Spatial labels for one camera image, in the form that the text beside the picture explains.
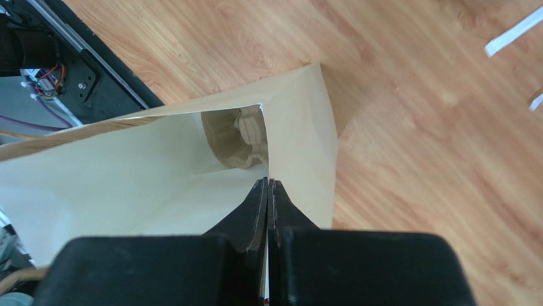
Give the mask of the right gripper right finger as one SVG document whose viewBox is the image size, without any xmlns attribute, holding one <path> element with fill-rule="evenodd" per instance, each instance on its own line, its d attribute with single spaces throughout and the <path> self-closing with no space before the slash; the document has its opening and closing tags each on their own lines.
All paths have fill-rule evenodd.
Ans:
<svg viewBox="0 0 543 306">
<path fill-rule="evenodd" d="M 272 180 L 271 305 L 475 305 L 453 248 L 429 233 L 321 229 Z"/>
</svg>

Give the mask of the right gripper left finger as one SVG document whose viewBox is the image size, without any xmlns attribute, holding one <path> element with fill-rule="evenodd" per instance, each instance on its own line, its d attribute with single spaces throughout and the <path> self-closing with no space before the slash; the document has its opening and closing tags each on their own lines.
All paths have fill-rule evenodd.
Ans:
<svg viewBox="0 0 543 306">
<path fill-rule="evenodd" d="M 79 237 L 35 305 L 262 305 L 269 181 L 202 235 Z"/>
</svg>

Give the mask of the brown paper bag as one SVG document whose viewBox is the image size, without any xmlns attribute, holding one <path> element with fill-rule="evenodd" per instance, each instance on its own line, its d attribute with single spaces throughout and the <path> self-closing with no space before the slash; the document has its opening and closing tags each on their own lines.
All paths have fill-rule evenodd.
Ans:
<svg viewBox="0 0 543 306">
<path fill-rule="evenodd" d="M 259 105 L 268 164 L 228 168 L 201 113 Z M 319 64 L 1 147 L 1 208 L 37 266 L 83 236 L 202 234 L 264 177 L 330 228 L 338 138 Z"/>
</svg>

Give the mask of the pulp cup carrier tray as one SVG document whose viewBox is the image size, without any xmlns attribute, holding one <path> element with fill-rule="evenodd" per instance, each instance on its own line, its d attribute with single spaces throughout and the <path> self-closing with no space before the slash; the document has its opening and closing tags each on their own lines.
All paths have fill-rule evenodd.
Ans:
<svg viewBox="0 0 543 306">
<path fill-rule="evenodd" d="M 201 113 L 206 140 L 214 156 L 228 168 L 268 164 L 268 141 L 259 105 Z"/>
</svg>

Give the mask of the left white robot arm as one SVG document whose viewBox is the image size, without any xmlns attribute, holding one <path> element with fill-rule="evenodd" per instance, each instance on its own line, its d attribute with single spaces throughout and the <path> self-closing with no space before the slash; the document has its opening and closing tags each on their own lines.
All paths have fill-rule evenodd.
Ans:
<svg viewBox="0 0 543 306">
<path fill-rule="evenodd" d="M 20 27 L 1 15 L 1 76 L 19 76 L 22 69 L 53 68 L 59 62 L 56 39 L 43 29 Z"/>
</svg>

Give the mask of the white wrapped straw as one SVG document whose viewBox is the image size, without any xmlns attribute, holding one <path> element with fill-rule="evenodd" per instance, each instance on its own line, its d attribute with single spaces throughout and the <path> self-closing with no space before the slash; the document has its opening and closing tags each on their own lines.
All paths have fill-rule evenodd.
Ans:
<svg viewBox="0 0 543 306">
<path fill-rule="evenodd" d="M 506 30 L 496 38 L 489 41 L 484 47 L 484 51 L 488 57 L 493 57 L 499 51 L 513 43 L 524 33 L 534 28 L 542 22 L 542 7 L 529 14 L 523 20 L 519 21 L 516 25 Z"/>
<path fill-rule="evenodd" d="M 543 93 L 540 93 L 540 94 L 536 94 L 533 99 L 532 99 L 532 102 L 530 103 L 530 106 L 528 107 L 529 111 L 533 112 L 535 111 L 539 105 L 541 105 L 543 102 Z"/>
</svg>

